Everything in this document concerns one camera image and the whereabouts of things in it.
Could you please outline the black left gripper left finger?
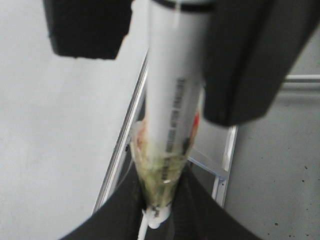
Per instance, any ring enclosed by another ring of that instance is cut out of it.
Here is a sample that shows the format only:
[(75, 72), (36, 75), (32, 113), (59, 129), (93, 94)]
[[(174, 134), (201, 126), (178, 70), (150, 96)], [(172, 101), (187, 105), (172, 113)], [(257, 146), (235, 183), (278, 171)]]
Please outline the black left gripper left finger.
[(127, 174), (105, 204), (63, 240), (136, 240), (145, 206), (138, 176)]

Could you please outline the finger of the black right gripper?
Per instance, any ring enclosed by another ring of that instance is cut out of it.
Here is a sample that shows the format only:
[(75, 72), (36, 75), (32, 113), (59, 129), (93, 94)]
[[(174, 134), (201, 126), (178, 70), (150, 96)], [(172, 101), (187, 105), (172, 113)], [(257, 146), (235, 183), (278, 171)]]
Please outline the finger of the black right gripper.
[(175, 240), (258, 240), (221, 208), (189, 167), (182, 171), (172, 217)]
[(52, 51), (62, 57), (115, 60), (132, 18), (130, 0), (43, 1)]

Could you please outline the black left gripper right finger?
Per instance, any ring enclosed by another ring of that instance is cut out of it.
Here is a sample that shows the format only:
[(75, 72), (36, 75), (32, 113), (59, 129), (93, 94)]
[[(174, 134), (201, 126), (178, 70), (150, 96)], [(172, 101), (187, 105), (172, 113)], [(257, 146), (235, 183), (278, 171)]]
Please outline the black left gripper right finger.
[(317, 0), (220, 0), (203, 65), (204, 117), (221, 126), (264, 116), (320, 20)]

